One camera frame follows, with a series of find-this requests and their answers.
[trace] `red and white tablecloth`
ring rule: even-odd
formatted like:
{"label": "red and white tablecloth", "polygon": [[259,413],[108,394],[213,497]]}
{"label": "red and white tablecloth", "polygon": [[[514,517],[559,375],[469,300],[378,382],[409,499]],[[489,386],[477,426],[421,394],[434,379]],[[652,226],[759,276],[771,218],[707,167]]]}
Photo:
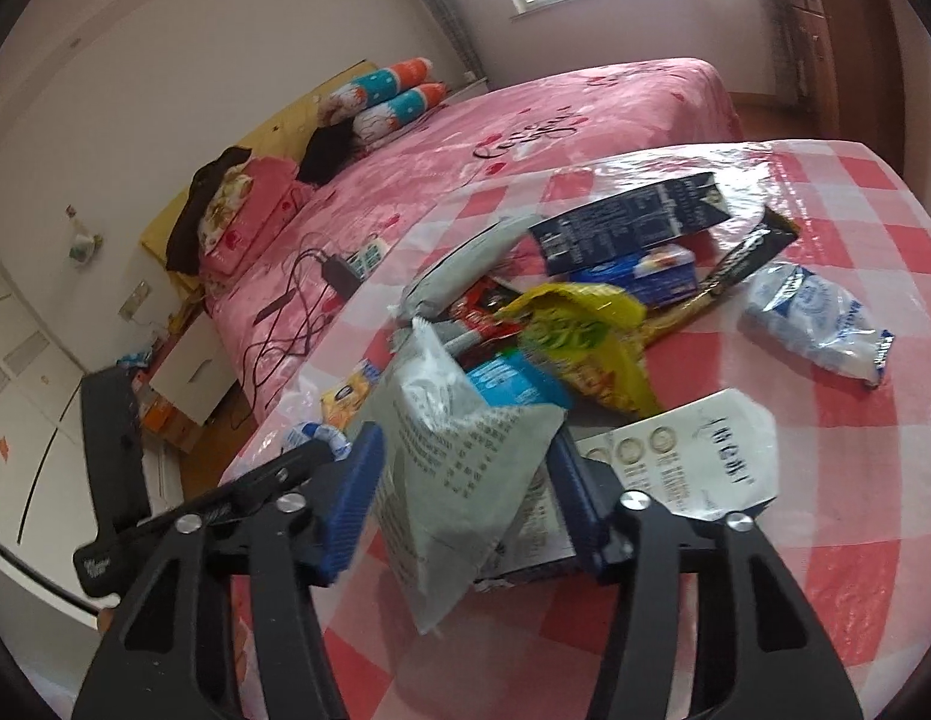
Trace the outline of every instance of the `red and white tablecloth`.
{"label": "red and white tablecloth", "polygon": [[[896,334],[884,383],[866,391],[771,341],[743,335],[738,290],[648,353],[651,381],[668,408],[735,386],[776,415],[780,493],[759,522],[873,717],[931,642],[931,220],[865,146],[672,146],[454,191],[395,245],[299,377],[322,390],[363,357],[385,364],[389,307],[402,288],[501,215],[555,215],[697,170],[715,170],[735,215],[694,240],[699,264],[738,242],[769,204],[803,228],[784,258],[846,287]],[[522,245],[504,272],[541,279],[534,247]],[[247,468],[240,457],[227,478]],[[472,593],[421,637],[370,526],[349,572],[315,599],[353,720],[578,720],[592,693],[614,589],[577,576]],[[236,608],[245,632],[250,613],[242,589]],[[692,661],[690,620],[683,632],[679,693]],[[251,637],[240,640],[248,672],[243,698],[247,711],[261,716]]]}

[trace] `yellow snack bag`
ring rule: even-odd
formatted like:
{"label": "yellow snack bag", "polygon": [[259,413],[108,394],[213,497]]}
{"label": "yellow snack bag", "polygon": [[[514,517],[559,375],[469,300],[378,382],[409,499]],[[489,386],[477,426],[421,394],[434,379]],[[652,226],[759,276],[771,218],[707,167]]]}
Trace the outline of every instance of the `yellow snack bag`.
{"label": "yellow snack bag", "polygon": [[625,290],[571,282],[542,284],[496,314],[528,320],[519,343],[531,360],[547,362],[602,405],[642,418],[662,412],[643,362],[638,328],[645,316]]}

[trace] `wall outlet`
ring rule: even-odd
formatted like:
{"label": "wall outlet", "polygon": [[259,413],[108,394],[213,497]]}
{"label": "wall outlet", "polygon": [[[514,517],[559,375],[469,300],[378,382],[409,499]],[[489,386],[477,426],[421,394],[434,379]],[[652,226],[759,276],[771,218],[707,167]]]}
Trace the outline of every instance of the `wall outlet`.
{"label": "wall outlet", "polygon": [[131,294],[128,295],[126,302],[122,304],[122,308],[119,309],[119,316],[125,319],[126,322],[130,322],[136,315],[136,311],[142,307],[142,304],[146,302],[146,298],[151,294],[152,287],[149,282],[140,281]]}

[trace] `pink bed sheet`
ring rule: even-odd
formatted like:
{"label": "pink bed sheet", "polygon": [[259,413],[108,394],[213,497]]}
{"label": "pink bed sheet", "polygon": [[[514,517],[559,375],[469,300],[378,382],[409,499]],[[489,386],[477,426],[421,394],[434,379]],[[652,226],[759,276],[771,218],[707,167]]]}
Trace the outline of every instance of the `pink bed sheet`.
{"label": "pink bed sheet", "polygon": [[298,370],[318,337],[302,327],[336,310],[319,301],[317,263],[302,263],[299,295],[280,314],[256,316],[287,291],[296,255],[308,247],[357,250],[370,237],[395,245],[440,196],[493,175],[563,167],[644,148],[742,140],[725,87],[707,62],[666,59],[573,71],[512,86],[427,114],[395,143],[316,191],[258,262],[209,309],[256,418]]}

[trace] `metal screw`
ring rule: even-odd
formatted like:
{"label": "metal screw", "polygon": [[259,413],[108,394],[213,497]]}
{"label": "metal screw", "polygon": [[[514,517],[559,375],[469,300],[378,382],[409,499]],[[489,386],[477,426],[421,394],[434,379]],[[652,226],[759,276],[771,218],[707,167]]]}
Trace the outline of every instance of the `metal screw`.
{"label": "metal screw", "polygon": [[749,514],[732,512],[732,514],[726,517],[726,525],[738,533],[747,533],[755,527],[755,520],[749,517]]}
{"label": "metal screw", "polygon": [[619,503],[632,512],[643,512],[651,506],[651,498],[641,490],[629,490],[627,493],[622,493]]}
{"label": "metal screw", "polygon": [[275,499],[275,507],[283,514],[291,514],[305,509],[305,498],[299,493],[286,493]]}
{"label": "metal screw", "polygon": [[203,527],[203,519],[198,514],[182,514],[182,517],[176,519],[176,531],[179,533],[195,533]]}

